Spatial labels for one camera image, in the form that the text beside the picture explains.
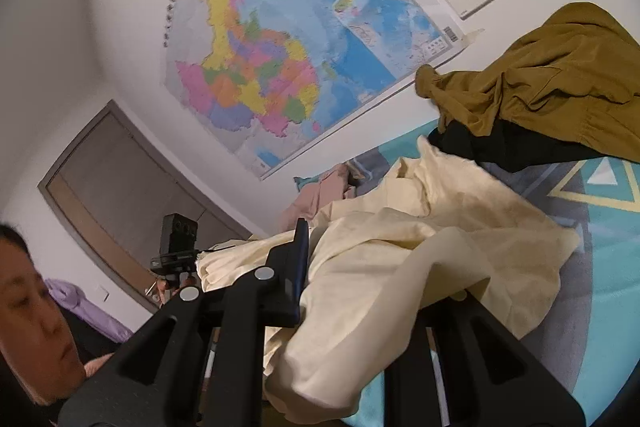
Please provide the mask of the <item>person's left hand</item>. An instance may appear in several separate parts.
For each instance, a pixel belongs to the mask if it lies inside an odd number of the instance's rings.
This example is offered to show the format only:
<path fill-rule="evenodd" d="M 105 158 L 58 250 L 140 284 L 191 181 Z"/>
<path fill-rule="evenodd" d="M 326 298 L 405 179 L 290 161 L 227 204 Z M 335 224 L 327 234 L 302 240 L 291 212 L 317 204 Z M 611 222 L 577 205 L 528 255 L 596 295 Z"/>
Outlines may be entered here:
<path fill-rule="evenodd" d="M 168 301 L 172 297 L 178 294 L 178 292 L 181 291 L 183 287 L 188 287 L 188 286 L 198 286 L 198 279 L 196 277 L 191 277 L 191 275 L 189 275 L 183 281 L 181 281 L 178 285 L 175 285 L 171 281 L 168 281 L 166 279 L 162 279 L 161 277 L 159 277 L 156 280 L 156 292 L 158 295 L 158 299 L 160 299 L 160 306 L 161 307 L 165 306 L 166 303 L 168 303 Z"/>

